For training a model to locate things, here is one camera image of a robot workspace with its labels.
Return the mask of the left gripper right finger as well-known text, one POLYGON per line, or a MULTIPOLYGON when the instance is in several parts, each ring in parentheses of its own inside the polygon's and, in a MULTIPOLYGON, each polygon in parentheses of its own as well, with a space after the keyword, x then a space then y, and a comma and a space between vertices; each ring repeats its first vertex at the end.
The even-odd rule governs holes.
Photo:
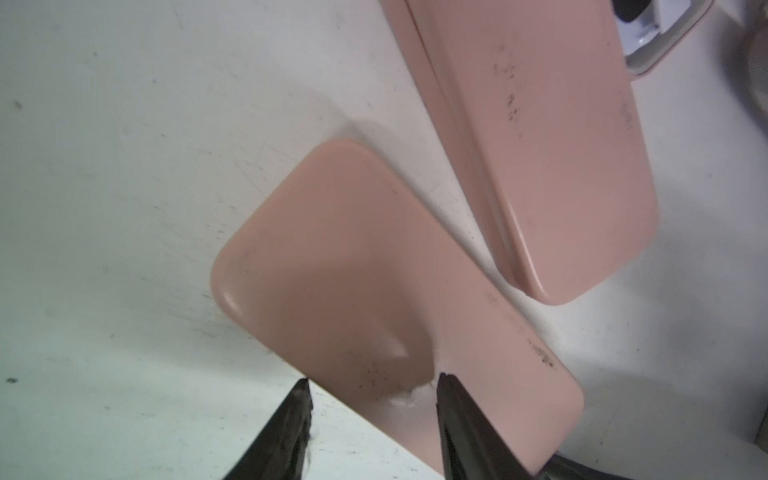
POLYGON ((436 409, 445 478, 515 480, 532 477, 457 376, 447 373, 439 376, 436 409))

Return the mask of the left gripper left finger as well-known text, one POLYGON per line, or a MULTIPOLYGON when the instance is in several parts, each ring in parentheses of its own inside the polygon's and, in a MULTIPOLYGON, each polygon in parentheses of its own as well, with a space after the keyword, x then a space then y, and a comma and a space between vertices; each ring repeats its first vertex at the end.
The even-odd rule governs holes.
POLYGON ((310 382, 299 379, 224 480, 299 480, 310 440, 310 382))

